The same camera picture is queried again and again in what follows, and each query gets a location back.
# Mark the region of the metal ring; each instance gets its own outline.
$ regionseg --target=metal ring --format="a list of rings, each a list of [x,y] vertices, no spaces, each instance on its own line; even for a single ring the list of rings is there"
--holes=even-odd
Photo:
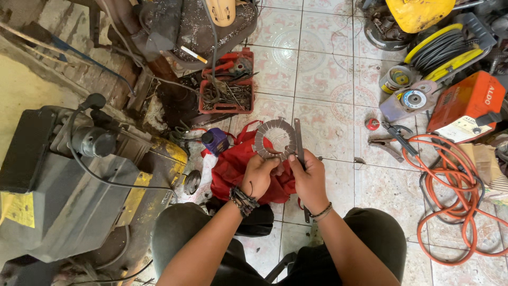
[[[265,148],[265,145],[263,144],[263,138],[265,138],[266,132],[274,128],[284,130],[289,136],[288,147],[284,150],[284,152],[280,154],[272,154],[268,152],[268,150]],[[279,117],[279,119],[267,121],[258,128],[256,136],[254,137],[254,145],[252,145],[252,149],[257,151],[257,153],[265,160],[270,158],[279,158],[281,161],[287,160],[289,155],[294,154],[296,150],[295,129],[291,126],[291,124],[284,121],[284,118],[282,117]]]

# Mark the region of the orange welding machine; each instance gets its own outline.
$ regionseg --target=orange welding machine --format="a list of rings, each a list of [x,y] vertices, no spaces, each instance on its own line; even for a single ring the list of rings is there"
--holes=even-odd
[[[501,121],[506,90],[489,73],[479,71],[444,91],[430,119],[434,132],[459,144],[491,132]]]

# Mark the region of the dark pants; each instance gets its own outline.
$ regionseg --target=dark pants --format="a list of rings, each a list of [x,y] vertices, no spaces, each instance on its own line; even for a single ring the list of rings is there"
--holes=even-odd
[[[152,233],[152,255],[158,277],[176,253],[209,220],[210,217],[194,203],[176,204],[161,212]],[[392,271],[399,282],[402,282],[406,260],[406,240],[397,221],[383,211],[361,208],[352,208],[344,217],[344,221]],[[298,251],[288,276],[278,284],[303,283],[341,284],[326,245],[302,247]],[[238,284],[268,285],[269,283],[245,261],[241,242],[232,239],[212,285]]]

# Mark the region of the leather bracelet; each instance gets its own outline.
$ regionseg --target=leather bracelet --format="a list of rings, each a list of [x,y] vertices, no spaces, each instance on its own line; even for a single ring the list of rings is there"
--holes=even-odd
[[[316,214],[316,215],[309,214],[309,217],[311,217],[311,218],[317,218],[318,216],[323,215],[324,213],[329,211],[331,208],[332,208],[332,202],[330,202],[330,204],[325,208],[324,211],[322,211],[322,212],[320,212],[319,214]]]
[[[254,208],[259,207],[258,202],[253,197],[247,196],[238,186],[230,189],[229,199],[240,209],[240,213],[244,218],[249,216]]]

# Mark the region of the red bag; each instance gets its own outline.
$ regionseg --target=red bag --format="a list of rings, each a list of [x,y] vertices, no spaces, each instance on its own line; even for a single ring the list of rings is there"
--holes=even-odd
[[[218,157],[217,164],[212,169],[212,184],[210,188],[213,195],[223,201],[229,200],[229,191],[232,187],[242,183],[247,163],[256,154],[252,150],[252,145],[254,144],[257,130],[247,132],[247,128],[258,121],[252,121],[243,127],[238,138],[229,134],[233,137],[235,146],[222,152]],[[273,147],[272,142],[267,138],[264,138],[264,144],[267,147]],[[208,150],[205,149],[202,155],[204,156],[206,153],[208,153]],[[296,193],[295,177],[289,167],[289,162],[284,161],[282,164],[284,172],[281,176],[270,176],[270,186],[266,193],[258,200],[260,205],[269,202],[283,204],[288,200],[290,194]]]

